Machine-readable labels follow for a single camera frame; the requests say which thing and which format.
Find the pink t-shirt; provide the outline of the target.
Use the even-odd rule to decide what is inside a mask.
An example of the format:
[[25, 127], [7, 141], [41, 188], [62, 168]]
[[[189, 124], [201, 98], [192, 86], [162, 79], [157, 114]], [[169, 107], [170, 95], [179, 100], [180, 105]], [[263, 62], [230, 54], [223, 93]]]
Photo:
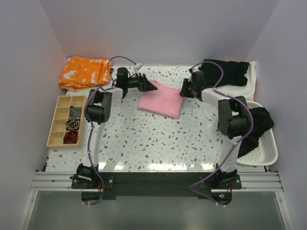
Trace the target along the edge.
[[157, 90], [144, 92], [138, 109], [177, 119], [183, 102], [183, 97], [179, 95], [180, 89], [171, 88], [156, 80], [151, 80], [150, 83]]

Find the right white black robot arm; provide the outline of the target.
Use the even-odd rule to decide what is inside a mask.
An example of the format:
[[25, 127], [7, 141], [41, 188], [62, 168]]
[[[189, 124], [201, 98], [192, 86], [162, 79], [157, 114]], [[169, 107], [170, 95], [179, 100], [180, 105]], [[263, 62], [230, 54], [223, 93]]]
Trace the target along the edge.
[[236, 179], [237, 159], [242, 141], [251, 133], [254, 122], [244, 96], [231, 96], [210, 86], [202, 71], [189, 70], [190, 78], [183, 80], [180, 95], [196, 98], [218, 110], [218, 130], [224, 137], [222, 154], [215, 170], [202, 179], [209, 187], [225, 188]]

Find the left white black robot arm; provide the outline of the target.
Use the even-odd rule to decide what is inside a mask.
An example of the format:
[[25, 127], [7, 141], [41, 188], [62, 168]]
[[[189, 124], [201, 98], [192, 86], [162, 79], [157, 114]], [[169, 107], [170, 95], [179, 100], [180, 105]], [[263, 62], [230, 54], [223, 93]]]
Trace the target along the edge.
[[116, 79], [111, 88], [90, 90], [84, 108], [84, 115], [90, 128], [85, 158], [81, 161], [73, 178], [75, 183], [94, 188], [101, 181], [101, 176], [98, 175], [99, 147], [104, 125], [111, 115], [112, 101], [125, 98], [128, 90], [133, 88], [141, 92], [157, 90], [145, 74], [139, 73], [137, 68], [134, 71], [135, 73], [131, 75], [127, 68], [120, 67], [117, 69]]

